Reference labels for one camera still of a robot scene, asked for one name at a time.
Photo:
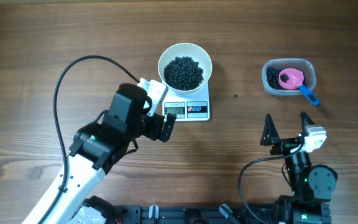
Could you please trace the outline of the pink scoop with blue handle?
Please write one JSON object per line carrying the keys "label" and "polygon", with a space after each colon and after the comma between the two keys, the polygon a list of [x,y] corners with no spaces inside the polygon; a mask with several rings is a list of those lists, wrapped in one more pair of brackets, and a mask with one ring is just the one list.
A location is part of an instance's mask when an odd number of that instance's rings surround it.
{"label": "pink scoop with blue handle", "polygon": [[[284,83],[281,81],[280,76],[286,73],[289,76],[289,80]],[[314,105],[319,106],[321,102],[315,96],[315,94],[309,90],[304,84],[304,74],[300,70],[295,68],[286,68],[279,73],[278,82],[279,85],[286,90],[296,90],[299,89],[301,93],[308,99],[308,101]]]}

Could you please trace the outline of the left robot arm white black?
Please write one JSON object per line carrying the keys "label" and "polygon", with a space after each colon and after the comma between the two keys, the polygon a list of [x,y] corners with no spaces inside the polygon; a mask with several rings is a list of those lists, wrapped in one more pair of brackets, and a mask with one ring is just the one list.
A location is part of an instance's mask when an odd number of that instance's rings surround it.
{"label": "left robot arm white black", "polygon": [[132,151],[140,136],[166,142],[176,117],[155,112],[168,88],[155,80],[137,85],[123,83],[114,94],[110,109],[79,129],[62,167],[25,223],[68,223],[89,193],[112,166]]}

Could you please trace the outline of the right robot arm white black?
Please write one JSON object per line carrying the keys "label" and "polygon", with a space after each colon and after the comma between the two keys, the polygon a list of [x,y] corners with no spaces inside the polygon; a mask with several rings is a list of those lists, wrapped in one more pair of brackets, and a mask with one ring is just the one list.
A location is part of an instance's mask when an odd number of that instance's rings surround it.
{"label": "right robot arm white black", "polygon": [[338,179],[337,172],[326,165],[313,165],[309,154],[319,149],[327,138],[321,125],[302,112],[302,132],[295,138],[280,138],[270,114],[265,116],[262,146],[271,146],[272,156],[283,156],[291,196],[281,195],[272,205],[269,223],[331,223],[328,203]]}

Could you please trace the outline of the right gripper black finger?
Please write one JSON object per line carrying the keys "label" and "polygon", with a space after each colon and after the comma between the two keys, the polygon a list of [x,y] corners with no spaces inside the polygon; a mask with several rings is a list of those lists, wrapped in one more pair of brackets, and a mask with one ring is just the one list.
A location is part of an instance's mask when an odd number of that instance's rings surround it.
{"label": "right gripper black finger", "polygon": [[301,117],[301,129],[303,131],[306,129],[307,126],[315,125],[314,121],[309,117],[309,115],[305,111],[302,111],[300,113],[300,117]]}
{"label": "right gripper black finger", "polygon": [[262,137],[260,140],[261,146],[271,146],[278,144],[280,142],[280,137],[276,130],[275,124],[270,114],[265,115],[264,130],[262,132]]}

